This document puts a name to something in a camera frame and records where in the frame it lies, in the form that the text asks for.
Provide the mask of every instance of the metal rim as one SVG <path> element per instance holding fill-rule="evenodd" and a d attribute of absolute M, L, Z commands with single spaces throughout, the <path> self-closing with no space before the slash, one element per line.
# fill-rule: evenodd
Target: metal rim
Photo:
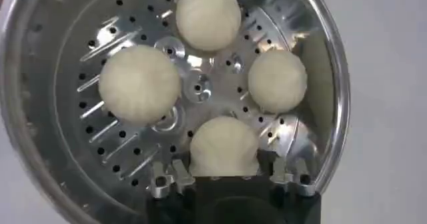
<path fill-rule="evenodd" d="M 346 64 L 346 56 L 344 53 L 344 46 L 342 45 L 341 38 L 338 34 L 338 29 L 327 10 L 323 0 L 310 0 L 312 7 L 318 12 L 320 20 L 324 26 L 324 32 L 327 34 L 329 41 L 329 50 L 332 53 L 333 66 L 334 66 L 334 80 L 336 88 L 336 114 L 334 116 L 334 130 L 331 133 L 328 152 L 326 153 L 327 159 L 325 160 L 322 170 L 318 178 L 316 179 L 316 188 L 321 189 L 324 192 L 342 154 L 346 134 L 348 130 L 348 124 L 350 119 L 350 78 L 348 74 L 348 67 Z M 8 34 L 6 29 L 12 26 L 12 19 L 17 16 L 17 8 L 19 4 L 25 3 L 25 0 L 13 0 L 13 3 L 7 13 L 5 23 L 2 27 L 2 43 L 0 44 L 0 56 L 1 66 L 5 66 L 6 48 L 7 42 L 10 41 L 11 36 Z M 5 80 L 5 74 L 0 74 L 0 80 Z M 25 140 L 25 135 L 21 135 L 14 131 L 14 125 L 17 124 L 18 118 L 14 117 L 10 112 L 6 110 L 10 98 L 6 98 L 5 88 L 1 88 L 1 112 L 3 122 L 5 124 L 9 141 L 12 144 L 14 150 L 17 152 L 23 167 L 26 172 L 32 178 L 34 184 L 43 196 L 48 198 L 52 206 L 60 212 L 68 221 L 72 223 L 97 223 L 89 215 L 87 215 L 79 206 L 74 202 L 70 201 L 66 194 L 57 186 L 50 183 L 51 176 L 49 172 L 38 165 L 42 164 L 42 159 L 39 158 L 34 147 L 23 148 L 20 141 Z"/>

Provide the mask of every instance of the steamer basket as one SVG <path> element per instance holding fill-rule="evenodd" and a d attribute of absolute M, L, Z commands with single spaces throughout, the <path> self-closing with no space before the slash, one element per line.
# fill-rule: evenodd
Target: steamer basket
<path fill-rule="evenodd" d="M 0 49 L 3 120 L 34 183 L 67 220 L 146 223 L 149 165 L 186 153 L 197 128 L 218 115 L 252 126 L 261 151 L 279 152 L 290 171 L 303 159 L 324 191 L 350 111 L 336 26 L 322 0 L 238 1 L 240 34 L 204 53 L 179 36 L 177 0 L 14 0 Z M 182 78 L 175 107 L 152 127 L 116 119 L 97 91 L 105 62 L 135 44 L 165 51 Z M 286 114 L 263 112 L 247 91 L 252 62 L 271 48 L 293 51 L 308 71 L 306 97 Z"/>

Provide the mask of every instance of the white countertop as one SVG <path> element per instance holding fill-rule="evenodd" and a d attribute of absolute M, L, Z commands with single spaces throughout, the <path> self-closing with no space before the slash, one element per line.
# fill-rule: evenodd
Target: white countertop
<path fill-rule="evenodd" d="M 346 47 L 352 118 L 322 223 L 425 223 L 427 0 L 326 2 Z M 66 223 L 32 186 L 3 133 L 0 167 L 2 223 Z"/>

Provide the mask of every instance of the black plastic part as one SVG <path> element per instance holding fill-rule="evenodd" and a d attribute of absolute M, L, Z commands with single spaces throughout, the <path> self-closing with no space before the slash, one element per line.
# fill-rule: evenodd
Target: black plastic part
<path fill-rule="evenodd" d="M 195 189 L 150 199 L 150 224 L 319 224 L 321 197 L 285 193 L 268 176 L 196 179 Z"/>

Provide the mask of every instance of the white dough ball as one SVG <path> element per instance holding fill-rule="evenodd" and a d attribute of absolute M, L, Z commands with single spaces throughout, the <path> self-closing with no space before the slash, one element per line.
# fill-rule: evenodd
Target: white dough ball
<path fill-rule="evenodd" d="M 105 106 L 116 117 L 138 125 L 160 120 L 180 92 L 175 65 L 166 54 L 145 45 L 116 53 L 99 78 L 99 94 Z"/>
<path fill-rule="evenodd" d="M 190 144 L 193 176 L 250 176 L 259 166 L 258 138 L 252 128 L 232 117 L 204 123 Z"/>
<path fill-rule="evenodd" d="M 261 54 L 249 70 L 248 87 L 262 109 L 271 113 L 290 111 L 306 93 L 306 68 L 291 52 L 270 50 Z"/>
<path fill-rule="evenodd" d="M 242 14 L 237 0 L 179 0 L 176 23 L 194 48 L 216 51 L 236 38 Z"/>

